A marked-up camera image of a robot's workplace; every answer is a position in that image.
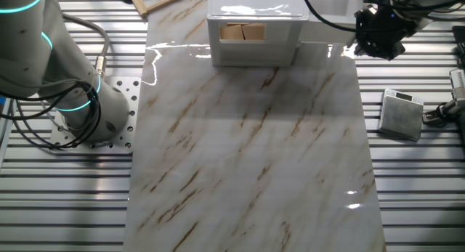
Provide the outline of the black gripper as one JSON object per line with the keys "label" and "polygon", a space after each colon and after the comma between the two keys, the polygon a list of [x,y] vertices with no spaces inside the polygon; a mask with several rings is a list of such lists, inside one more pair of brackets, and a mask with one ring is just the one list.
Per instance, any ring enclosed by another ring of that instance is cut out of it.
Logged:
{"label": "black gripper", "polygon": [[385,60],[393,60],[405,52],[405,47],[399,41],[412,36],[417,32],[418,22],[402,17],[396,12],[392,0],[379,2],[375,7],[370,4],[361,10],[361,30],[362,33],[355,35],[357,43],[355,55],[368,55]]}

